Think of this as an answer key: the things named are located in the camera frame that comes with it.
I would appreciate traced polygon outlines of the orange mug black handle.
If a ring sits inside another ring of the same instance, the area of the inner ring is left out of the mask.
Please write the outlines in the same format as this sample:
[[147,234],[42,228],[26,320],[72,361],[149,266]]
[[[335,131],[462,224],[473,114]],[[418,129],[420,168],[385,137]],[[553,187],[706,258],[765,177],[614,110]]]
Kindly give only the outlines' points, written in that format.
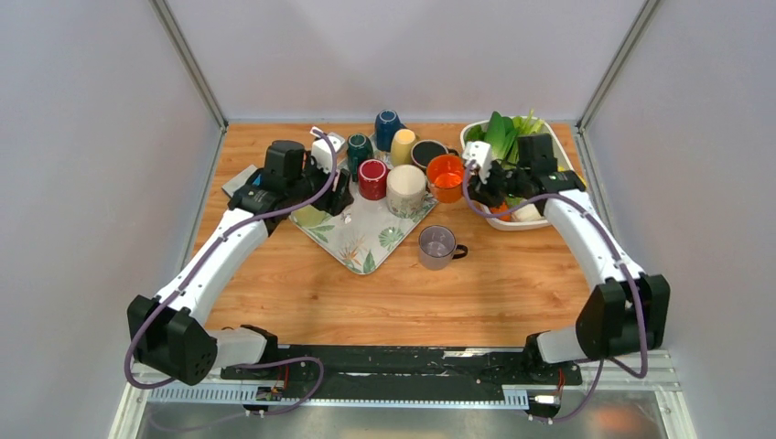
[[440,203],[451,204],[462,198],[464,166],[457,155],[433,158],[426,168],[429,190]]

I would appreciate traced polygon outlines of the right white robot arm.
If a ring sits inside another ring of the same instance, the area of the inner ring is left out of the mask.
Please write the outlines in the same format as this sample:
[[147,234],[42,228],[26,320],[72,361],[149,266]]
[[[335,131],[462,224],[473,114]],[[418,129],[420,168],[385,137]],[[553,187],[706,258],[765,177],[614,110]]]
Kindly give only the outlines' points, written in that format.
[[487,219],[487,209],[507,196],[534,206],[565,240],[591,289],[573,326],[527,338],[524,375],[545,382],[559,363],[645,356],[659,348],[670,298],[665,277],[646,273],[615,241],[581,177],[559,168],[550,134],[522,136],[517,147],[518,162],[508,169],[493,157],[490,144],[468,142],[462,154],[464,198]]

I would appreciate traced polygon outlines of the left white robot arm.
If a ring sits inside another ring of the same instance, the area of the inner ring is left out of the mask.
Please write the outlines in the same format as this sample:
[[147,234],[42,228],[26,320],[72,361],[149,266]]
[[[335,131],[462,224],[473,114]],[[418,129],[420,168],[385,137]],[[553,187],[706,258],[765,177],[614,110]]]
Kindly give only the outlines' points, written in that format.
[[311,147],[276,140],[264,165],[231,180],[228,208],[216,230],[168,284],[151,297],[139,295],[127,308],[131,337],[124,374],[136,388],[133,363],[167,375],[167,381],[201,382],[212,369],[244,365],[256,378],[276,374],[275,336],[250,325],[208,331],[210,312],[249,255],[292,212],[312,207],[330,216],[348,207],[350,172],[338,167],[343,137],[312,129]]

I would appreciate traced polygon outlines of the purple mug black handle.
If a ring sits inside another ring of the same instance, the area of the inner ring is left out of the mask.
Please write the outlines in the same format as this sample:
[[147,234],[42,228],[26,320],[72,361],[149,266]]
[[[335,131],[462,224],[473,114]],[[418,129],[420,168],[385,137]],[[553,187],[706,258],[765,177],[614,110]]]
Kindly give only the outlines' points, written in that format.
[[418,248],[419,262],[432,271],[442,270],[469,254],[469,248],[457,242],[452,230],[441,225],[424,228],[418,237]]

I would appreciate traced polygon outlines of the red mug black handle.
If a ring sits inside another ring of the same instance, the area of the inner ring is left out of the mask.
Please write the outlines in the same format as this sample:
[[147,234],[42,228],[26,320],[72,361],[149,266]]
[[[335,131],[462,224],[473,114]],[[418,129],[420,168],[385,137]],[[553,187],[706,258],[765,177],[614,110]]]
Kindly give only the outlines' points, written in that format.
[[358,168],[358,189],[360,195],[368,200],[376,201],[386,196],[387,165],[377,159],[368,159]]

